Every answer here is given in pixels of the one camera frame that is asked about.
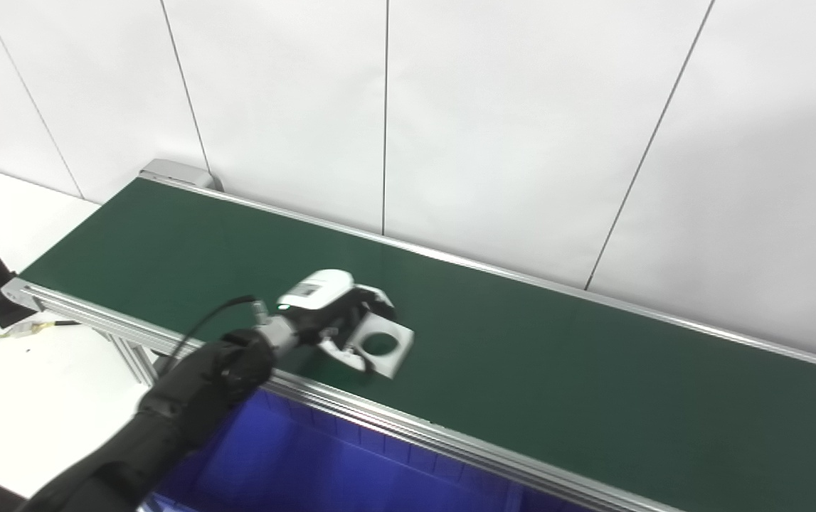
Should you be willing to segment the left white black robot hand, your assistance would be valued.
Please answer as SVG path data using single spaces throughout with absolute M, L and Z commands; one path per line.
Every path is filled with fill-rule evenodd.
M 403 346 L 387 356 L 363 348 L 363 341 L 372 335 L 398 339 L 404 330 L 396 323 L 388 295 L 382 289 L 355 283 L 350 272 L 326 269 L 312 273 L 278 299 L 275 311 L 294 328 L 301 346 L 316 346 L 359 372 L 392 379 L 403 360 Z

